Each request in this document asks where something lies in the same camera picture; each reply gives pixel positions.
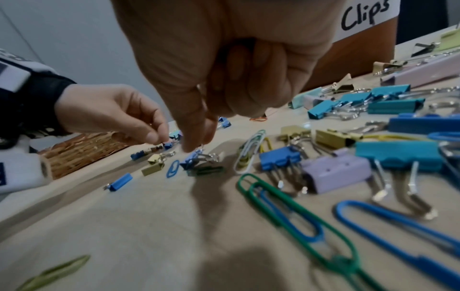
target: wicker basket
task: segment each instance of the wicker basket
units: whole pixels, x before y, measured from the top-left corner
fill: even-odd
[[[39,152],[49,160],[54,179],[75,172],[120,151],[127,145],[111,139],[111,133],[80,134]]]

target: white label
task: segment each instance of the white label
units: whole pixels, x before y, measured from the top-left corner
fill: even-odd
[[[401,0],[348,0],[334,41],[347,38],[399,15]]]

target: brown box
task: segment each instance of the brown box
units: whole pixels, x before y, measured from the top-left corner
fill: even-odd
[[[371,73],[375,61],[389,62],[394,57],[398,17],[335,42],[320,59],[304,90]]]

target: wooden table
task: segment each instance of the wooden table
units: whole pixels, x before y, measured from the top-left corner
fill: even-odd
[[[423,41],[438,36],[429,35]],[[398,46],[396,57],[410,55],[412,47],[411,43]],[[451,79],[436,87],[459,81]],[[378,80],[362,76],[356,78],[356,85],[377,86]],[[236,117],[231,119],[231,127],[217,131],[205,151],[225,153],[227,171],[221,175],[193,178],[180,171],[166,179],[171,163],[186,156],[176,148],[177,155],[166,162],[162,172],[143,177],[140,169],[147,165],[146,158],[133,162],[129,157],[148,148],[143,145],[127,148],[48,186],[9,195],[0,203],[0,289],[14,290],[49,267],[90,254],[82,269],[43,290],[350,290],[340,276],[313,263],[283,231],[249,205],[235,188],[238,176],[231,166],[237,148],[259,129],[275,137],[282,126],[346,129],[388,117],[310,121],[306,109],[286,106],[266,122]],[[102,189],[125,173],[134,179],[119,191]],[[402,178],[395,177],[395,183],[402,192]],[[420,195],[440,213],[426,224],[460,238],[459,192],[437,175],[420,175],[418,185]],[[375,191],[374,186],[360,183],[296,201],[348,236],[360,252],[364,269],[388,290],[445,290],[334,218],[336,203],[369,201]],[[388,197],[385,204],[405,210],[394,197]],[[408,232],[357,210],[350,210],[349,217],[403,249],[423,253],[460,272],[458,260]],[[348,254],[341,242],[328,238]],[[323,246],[319,249],[329,253]]]

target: green paper clip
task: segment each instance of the green paper clip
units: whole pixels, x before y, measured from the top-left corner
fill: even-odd
[[[67,263],[43,271],[40,275],[27,280],[16,291],[34,291],[75,273],[90,259],[90,255],[80,256]]]
[[[196,177],[196,176],[205,176],[213,173],[222,173],[225,170],[224,167],[219,166],[219,167],[200,167],[200,168],[194,168],[191,170],[187,171],[187,174],[190,177]]]

